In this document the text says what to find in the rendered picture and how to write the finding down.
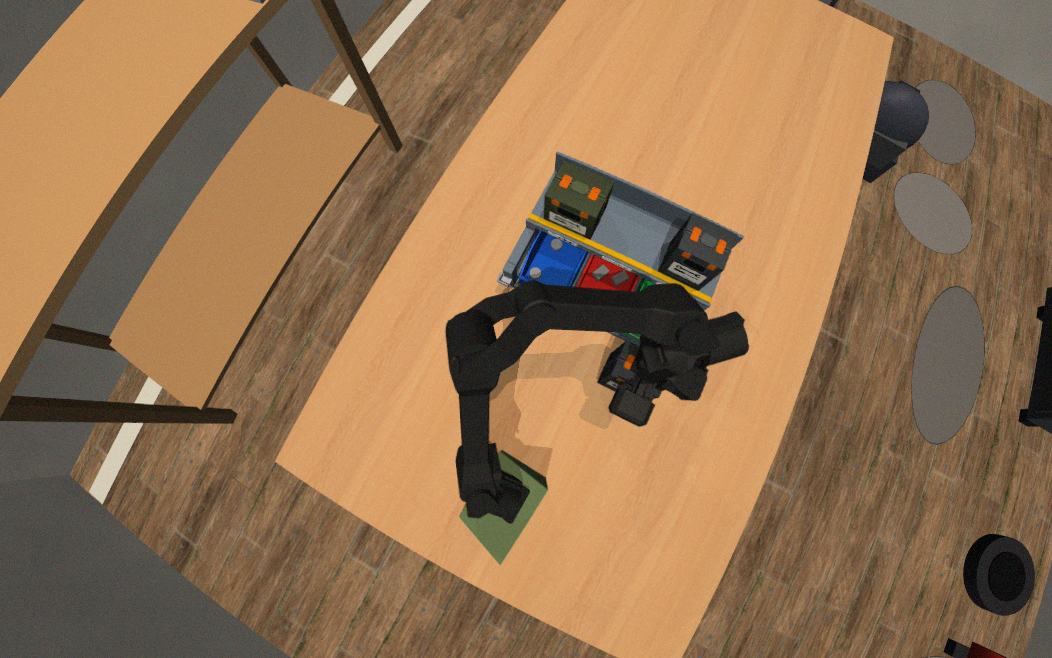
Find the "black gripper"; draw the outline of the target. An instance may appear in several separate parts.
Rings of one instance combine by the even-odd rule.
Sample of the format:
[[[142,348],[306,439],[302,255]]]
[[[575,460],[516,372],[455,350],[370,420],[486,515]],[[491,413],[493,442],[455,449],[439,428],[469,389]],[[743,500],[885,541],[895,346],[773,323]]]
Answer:
[[[638,387],[620,381],[608,407],[610,413],[636,425],[638,427],[647,425],[652,411],[655,407],[655,404],[652,403],[654,397],[651,395],[654,384],[661,382],[662,380],[674,383],[677,377],[663,378],[659,377],[654,373],[648,373],[641,347],[650,345],[652,342],[652,340],[642,335],[640,336],[640,347],[630,368],[635,372],[640,378]]]

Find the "red open bin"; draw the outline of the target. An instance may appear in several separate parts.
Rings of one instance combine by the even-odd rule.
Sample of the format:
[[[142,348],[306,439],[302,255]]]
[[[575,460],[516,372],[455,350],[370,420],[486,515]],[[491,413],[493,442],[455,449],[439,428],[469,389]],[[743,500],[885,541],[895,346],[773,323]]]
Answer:
[[[600,281],[596,281],[596,279],[592,276],[592,273],[595,270],[598,270],[600,266],[602,266],[603,264],[610,272],[604,278],[602,278]],[[583,274],[582,274],[582,276],[581,276],[581,278],[580,278],[580,280],[579,280],[579,282],[578,282],[576,287],[599,288],[599,290],[623,290],[623,291],[633,292],[633,290],[636,286],[638,279],[639,279],[640,276],[638,276],[636,274],[634,274],[632,272],[629,272],[629,271],[625,270],[625,272],[629,276],[629,279],[627,281],[625,281],[624,283],[615,286],[615,284],[613,283],[613,281],[611,280],[611,278],[612,278],[612,276],[616,275],[621,271],[623,271],[623,268],[621,268],[618,265],[615,265],[615,264],[613,264],[611,262],[608,262],[608,261],[606,261],[606,260],[604,260],[604,259],[602,259],[600,257],[596,257],[595,255],[592,254],[591,257],[590,257],[590,259],[589,259],[589,261],[588,261],[588,263],[587,263],[587,265],[586,265],[586,267],[585,267],[585,270],[584,270],[584,272],[583,272]],[[586,273],[586,275],[584,275],[585,273]],[[585,277],[583,277],[583,276],[585,276]]]

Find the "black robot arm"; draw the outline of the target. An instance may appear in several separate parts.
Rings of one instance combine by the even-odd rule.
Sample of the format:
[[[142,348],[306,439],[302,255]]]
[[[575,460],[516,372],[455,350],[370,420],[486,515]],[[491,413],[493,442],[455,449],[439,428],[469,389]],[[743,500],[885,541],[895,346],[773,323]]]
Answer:
[[[493,325],[511,317],[515,318],[497,339]],[[500,372],[515,364],[538,336],[547,330],[640,334],[653,341],[641,347],[648,373],[663,378],[677,375],[674,383],[663,380],[655,388],[697,401],[707,382],[707,366],[748,352],[744,321],[737,311],[708,320],[677,283],[630,292],[531,280],[457,314],[448,320],[445,334],[459,395],[463,452],[461,444],[456,470],[467,516],[489,513],[512,524],[530,493],[514,476],[501,472],[495,443],[489,444],[489,403]]]

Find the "blue bin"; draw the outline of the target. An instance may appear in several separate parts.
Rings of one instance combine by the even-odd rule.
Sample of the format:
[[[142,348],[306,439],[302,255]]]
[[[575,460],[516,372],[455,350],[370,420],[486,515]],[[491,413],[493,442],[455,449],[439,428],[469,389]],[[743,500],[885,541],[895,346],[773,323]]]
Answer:
[[[537,281],[549,285],[573,285],[576,275],[581,270],[580,265],[584,263],[589,252],[580,250],[561,239],[563,243],[562,248],[558,251],[552,250],[551,242],[553,239],[558,238],[541,230],[539,231],[520,273],[520,284],[534,280],[530,277],[530,270],[538,267],[541,270],[541,277]]]

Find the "green open bin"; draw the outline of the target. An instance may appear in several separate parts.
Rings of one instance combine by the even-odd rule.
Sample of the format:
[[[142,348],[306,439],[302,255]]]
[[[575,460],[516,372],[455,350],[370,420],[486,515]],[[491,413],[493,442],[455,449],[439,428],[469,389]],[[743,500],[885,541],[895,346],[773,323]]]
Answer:
[[[646,280],[647,279],[644,279],[644,278],[641,279],[636,291],[645,290],[646,287],[648,287],[650,285],[655,285],[655,283],[650,282],[648,280],[646,281]],[[625,335],[627,335],[627,336],[629,336],[629,337],[631,337],[631,338],[633,338],[633,339],[635,339],[635,340],[638,340],[640,342],[640,338],[639,338],[640,335],[639,334],[634,334],[634,333],[623,333],[623,334],[625,334]]]

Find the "yellow flat bar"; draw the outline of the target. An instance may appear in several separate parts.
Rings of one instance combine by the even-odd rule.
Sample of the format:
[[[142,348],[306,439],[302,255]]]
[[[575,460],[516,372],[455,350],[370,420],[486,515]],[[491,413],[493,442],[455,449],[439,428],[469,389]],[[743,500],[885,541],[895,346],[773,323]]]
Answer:
[[[647,267],[647,266],[639,263],[635,260],[632,260],[632,259],[630,259],[630,258],[628,258],[628,257],[626,257],[626,256],[624,256],[624,255],[622,255],[622,254],[620,254],[620,253],[618,253],[618,252],[615,252],[613,250],[609,250],[609,248],[607,248],[605,246],[602,246],[602,245],[598,244],[596,242],[594,242],[592,240],[589,240],[589,239],[587,239],[587,238],[585,238],[585,237],[583,237],[581,235],[578,235],[576,233],[574,233],[574,232],[572,232],[570,230],[565,230],[565,228],[563,228],[561,226],[558,226],[557,224],[554,224],[552,222],[549,222],[549,221],[547,221],[547,220],[545,220],[543,218],[540,218],[537,215],[531,214],[531,213],[530,213],[528,219],[533,220],[537,223],[542,224],[542,225],[544,225],[544,226],[546,226],[548,228],[555,230],[557,232],[560,232],[560,233],[562,233],[562,234],[564,234],[564,235],[566,235],[568,237],[571,237],[571,238],[575,239],[576,241],[582,242],[582,243],[584,243],[584,244],[586,244],[586,245],[588,245],[588,246],[590,246],[592,248],[595,248],[595,250],[599,250],[599,251],[601,251],[601,252],[603,252],[605,254],[608,254],[608,255],[616,258],[620,261],[623,261],[623,262],[625,262],[625,263],[627,263],[627,264],[629,264],[629,265],[631,265],[631,266],[633,266],[633,267],[635,267],[638,270],[642,270],[642,271],[644,271],[644,272],[646,272],[646,273],[648,273],[648,274],[656,277],[658,279],[660,279],[662,281],[665,281],[667,283],[677,283],[677,284],[682,285],[685,290],[687,290],[691,295],[697,297],[699,299],[701,299],[703,301],[711,303],[712,298],[709,297],[709,296],[707,296],[707,295],[705,295],[705,294],[703,294],[703,293],[701,293],[701,292],[699,292],[697,290],[693,290],[693,288],[691,288],[691,287],[689,287],[689,286],[687,286],[687,285],[685,285],[685,284],[683,284],[681,282],[677,282],[676,280],[674,280],[674,279],[672,279],[672,278],[670,278],[670,277],[668,277],[668,276],[666,276],[666,275],[658,272],[656,270],[651,270],[651,268],[649,268],[649,267]]]

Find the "grey metal bin rack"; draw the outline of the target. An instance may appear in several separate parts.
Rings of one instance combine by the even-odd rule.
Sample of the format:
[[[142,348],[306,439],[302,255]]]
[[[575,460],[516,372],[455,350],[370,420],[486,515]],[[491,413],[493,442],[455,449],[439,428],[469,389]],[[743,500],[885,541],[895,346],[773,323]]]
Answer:
[[[697,216],[711,221],[719,226],[729,230],[717,222],[714,222],[692,210],[687,210],[675,202],[672,202],[658,194],[644,190],[631,182],[628,182],[615,175],[612,175],[606,171],[599,170],[592,165],[584,163],[576,160],[573,157],[565,155],[557,151],[555,159],[555,171],[551,176],[549,182],[547,183],[545,190],[542,192],[534,210],[531,214],[537,215],[544,219],[544,196],[552,182],[552,179],[557,175],[557,171],[560,168],[563,161],[570,162],[581,168],[589,170],[603,176],[607,179],[614,181],[613,190],[610,195],[609,202],[606,210],[604,211],[600,223],[596,225],[590,240],[614,250],[618,253],[627,256],[643,265],[646,265],[652,270],[659,270],[663,261],[663,257],[667,252],[670,242],[677,234],[677,231],[686,222],[690,214],[694,213]],[[524,262],[531,248],[539,230],[550,234],[558,239],[561,239],[569,244],[576,246],[580,250],[585,250],[588,253],[582,268],[576,275],[576,279],[572,286],[576,287],[578,282],[591,257],[591,255],[596,255],[598,257],[611,262],[623,270],[628,270],[639,277],[636,286],[633,291],[638,290],[639,283],[642,278],[647,279],[655,284],[666,284],[667,282],[658,279],[656,277],[642,271],[638,270],[616,258],[605,254],[599,250],[592,248],[575,239],[568,237],[555,230],[548,228],[542,224],[537,223],[533,220],[526,219],[526,227],[521,234],[514,250],[510,254],[506,264],[503,267],[503,273],[500,272],[497,277],[497,282],[509,287],[517,287],[520,285],[519,276],[521,270],[523,268]],[[734,242],[733,248],[739,244],[739,242],[744,239],[744,236],[739,234],[733,230],[729,230],[737,234],[736,240]],[[533,237],[534,236],[534,237]],[[533,238],[533,239],[532,239]],[[526,251],[526,252],[525,252]],[[525,254],[524,254],[525,253]]]

